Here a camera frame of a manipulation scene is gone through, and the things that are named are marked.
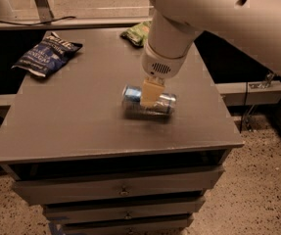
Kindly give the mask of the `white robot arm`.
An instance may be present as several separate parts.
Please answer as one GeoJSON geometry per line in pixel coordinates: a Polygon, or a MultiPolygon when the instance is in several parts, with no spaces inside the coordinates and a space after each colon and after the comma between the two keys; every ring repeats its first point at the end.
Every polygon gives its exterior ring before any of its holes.
{"type": "Polygon", "coordinates": [[[155,8],[140,104],[151,107],[178,74],[195,39],[215,34],[281,76],[281,0],[149,0],[155,8]]]}

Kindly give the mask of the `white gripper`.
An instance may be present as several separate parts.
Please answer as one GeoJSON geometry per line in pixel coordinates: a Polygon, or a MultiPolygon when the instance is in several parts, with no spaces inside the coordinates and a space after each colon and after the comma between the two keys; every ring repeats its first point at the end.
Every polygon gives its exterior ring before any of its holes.
{"type": "Polygon", "coordinates": [[[187,56],[187,52],[176,58],[164,57],[158,54],[148,42],[144,45],[142,53],[142,68],[148,76],[142,84],[140,105],[153,107],[164,92],[164,79],[176,76],[187,56]]]}

